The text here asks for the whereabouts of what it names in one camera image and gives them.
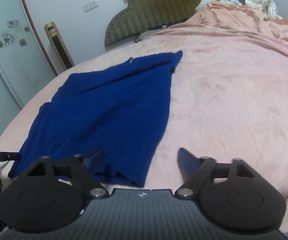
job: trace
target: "blue sweater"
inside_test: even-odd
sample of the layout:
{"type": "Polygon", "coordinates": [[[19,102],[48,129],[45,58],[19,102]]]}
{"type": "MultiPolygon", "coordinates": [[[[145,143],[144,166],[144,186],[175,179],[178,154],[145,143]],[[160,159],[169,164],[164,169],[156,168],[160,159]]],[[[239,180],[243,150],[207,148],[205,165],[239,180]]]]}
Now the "blue sweater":
{"type": "Polygon", "coordinates": [[[105,159],[95,178],[143,187],[167,125],[172,73],[182,55],[150,55],[70,75],[52,101],[41,106],[9,177],[41,156],[63,160],[103,147],[105,159]]]}

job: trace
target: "bed headboard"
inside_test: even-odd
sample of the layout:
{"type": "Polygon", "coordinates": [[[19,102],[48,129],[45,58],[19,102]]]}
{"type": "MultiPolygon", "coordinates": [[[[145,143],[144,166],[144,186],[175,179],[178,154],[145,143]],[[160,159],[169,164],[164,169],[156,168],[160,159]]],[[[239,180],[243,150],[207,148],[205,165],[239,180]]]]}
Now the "bed headboard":
{"type": "Polygon", "coordinates": [[[109,23],[105,46],[144,30],[182,22],[195,13],[201,0],[128,0],[126,9],[109,23]]]}

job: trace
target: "screw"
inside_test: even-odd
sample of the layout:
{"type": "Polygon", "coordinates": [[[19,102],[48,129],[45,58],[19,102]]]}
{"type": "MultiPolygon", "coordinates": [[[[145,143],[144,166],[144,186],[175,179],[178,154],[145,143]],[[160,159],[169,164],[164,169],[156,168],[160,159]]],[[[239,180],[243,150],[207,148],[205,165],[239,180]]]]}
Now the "screw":
{"type": "Polygon", "coordinates": [[[193,195],[194,192],[189,188],[181,188],[177,191],[177,193],[183,197],[189,197],[193,195]]]}
{"type": "Polygon", "coordinates": [[[91,190],[91,195],[94,197],[102,197],[104,196],[106,191],[102,188],[94,188],[91,190]]]}

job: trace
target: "pink bedsheet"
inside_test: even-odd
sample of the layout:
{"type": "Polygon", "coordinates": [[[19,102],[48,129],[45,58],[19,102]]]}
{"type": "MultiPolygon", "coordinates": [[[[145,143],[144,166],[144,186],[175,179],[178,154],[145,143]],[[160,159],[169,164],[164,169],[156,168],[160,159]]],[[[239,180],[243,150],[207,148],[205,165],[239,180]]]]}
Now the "pink bedsheet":
{"type": "MultiPolygon", "coordinates": [[[[20,149],[39,107],[71,73],[178,50],[184,54],[172,76],[169,122],[145,188],[175,191],[183,183],[176,162],[180,147],[218,162],[242,158],[286,198],[281,230],[288,232],[288,19],[264,21],[261,11],[247,6],[210,3],[185,23],[62,73],[7,127],[0,151],[20,149]]],[[[11,166],[0,163],[4,187],[11,166]]]]}

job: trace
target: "wall socket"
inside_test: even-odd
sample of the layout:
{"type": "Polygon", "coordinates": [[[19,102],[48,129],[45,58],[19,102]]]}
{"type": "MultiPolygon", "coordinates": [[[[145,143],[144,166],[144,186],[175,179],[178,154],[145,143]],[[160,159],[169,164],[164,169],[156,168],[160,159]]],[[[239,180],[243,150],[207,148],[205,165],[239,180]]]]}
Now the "wall socket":
{"type": "Polygon", "coordinates": [[[83,10],[84,10],[85,12],[88,12],[88,11],[92,10],[92,7],[91,7],[91,5],[88,3],[88,4],[86,4],[86,5],[83,6],[83,10]]]}
{"type": "Polygon", "coordinates": [[[97,1],[93,1],[93,2],[90,2],[90,5],[91,5],[91,8],[94,9],[96,7],[99,6],[99,4],[97,3],[97,1]]]}
{"type": "Polygon", "coordinates": [[[97,3],[97,1],[93,1],[93,2],[90,2],[90,3],[86,4],[86,5],[84,5],[83,6],[83,10],[85,12],[88,12],[88,11],[98,7],[98,6],[99,6],[99,4],[97,3]]]}

